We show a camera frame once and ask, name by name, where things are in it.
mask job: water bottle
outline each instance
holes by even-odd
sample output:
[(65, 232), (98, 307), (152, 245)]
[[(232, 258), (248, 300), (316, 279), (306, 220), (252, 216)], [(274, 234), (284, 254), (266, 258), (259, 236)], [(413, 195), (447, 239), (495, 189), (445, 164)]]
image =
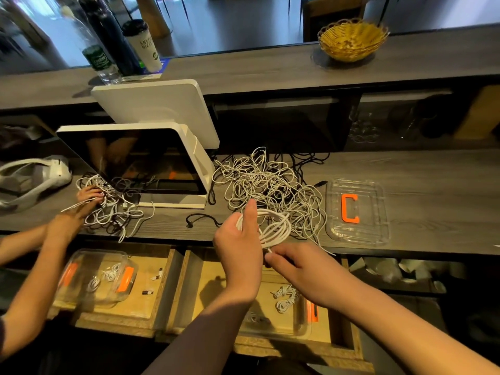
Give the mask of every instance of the water bottle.
[(121, 83), (122, 77), (118, 72), (118, 69), (109, 60), (103, 48), (99, 46), (96, 38), (92, 35), (85, 24), (74, 16), (68, 6), (61, 7), (60, 12), (66, 19), (71, 19), (75, 30), (78, 31), (78, 35), (81, 39), (77, 46), (82, 51), (82, 54), (90, 63), (94, 71), (97, 72), (103, 83), (106, 85)]
[(123, 36), (122, 29), (106, 0), (78, 0), (78, 3), (122, 75), (141, 75), (143, 70), (139, 60)]

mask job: white paper cup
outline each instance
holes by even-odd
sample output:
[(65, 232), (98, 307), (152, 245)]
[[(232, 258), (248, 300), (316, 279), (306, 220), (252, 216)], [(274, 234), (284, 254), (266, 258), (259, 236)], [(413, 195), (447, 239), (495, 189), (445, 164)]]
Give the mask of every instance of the white paper cup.
[(149, 33), (147, 23), (141, 19), (127, 21), (122, 26), (123, 35), (134, 48), (135, 52), (142, 60), (146, 69), (151, 72), (158, 72), (161, 69), (161, 61), (154, 46), (153, 39)]

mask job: black cup lid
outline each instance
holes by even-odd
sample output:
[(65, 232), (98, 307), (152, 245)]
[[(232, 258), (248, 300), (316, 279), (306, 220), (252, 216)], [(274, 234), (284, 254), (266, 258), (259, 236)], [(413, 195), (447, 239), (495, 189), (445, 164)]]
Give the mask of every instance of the black cup lid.
[(142, 19), (131, 19), (122, 25), (123, 35), (126, 37), (136, 36), (147, 29), (147, 23)]

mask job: white monitor back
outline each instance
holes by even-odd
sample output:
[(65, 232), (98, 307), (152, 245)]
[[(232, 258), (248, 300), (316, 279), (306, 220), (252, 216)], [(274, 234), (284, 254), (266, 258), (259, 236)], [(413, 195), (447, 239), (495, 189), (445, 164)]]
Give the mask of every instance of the white monitor back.
[(219, 147), (196, 80), (102, 85), (91, 94), (116, 123), (176, 122), (187, 125), (203, 148)]

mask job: wooden drawer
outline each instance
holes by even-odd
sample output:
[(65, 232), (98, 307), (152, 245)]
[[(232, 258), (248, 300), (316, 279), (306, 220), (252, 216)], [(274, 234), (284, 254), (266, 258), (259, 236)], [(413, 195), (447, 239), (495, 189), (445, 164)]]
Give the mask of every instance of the wooden drawer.
[[(79, 328), (154, 337), (157, 330), (163, 330), (170, 315), (183, 256), (167, 245), (121, 244), (109, 247), (108, 244), (102, 248), (125, 251), (139, 266), (130, 295), (112, 308), (94, 305), (78, 305), (74, 308), (54, 302), (49, 315), (55, 316), (60, 310), (71, 310), (74, 325)], [(163, 268), (161, 279), (152, 280), (160, 268)], [(153, 294), (143, 295), (143, 290), (152, 290)]]
[[(222, 271), (213, 249), (193, 247), (185, 252), (165, 332), (158, 334), (157, 340), (171, 342), (222, 291), (225, 286), (223, 271), (215, 270), (217, 267)], [(262, 305), (265, 299), (259, 297), (262, 311), (269, 310)], [(275, 302), (269, 295), (268, 303), (273, 307)], [(307, 363), (373, 372), (372, 364), (363, 359), (358, 328), (336, 311), (320, 307), (318, 322), (312, 322), (307, 339), (240, 333), (236, 337), (234, 351), (258, 357), (287, 357)]]

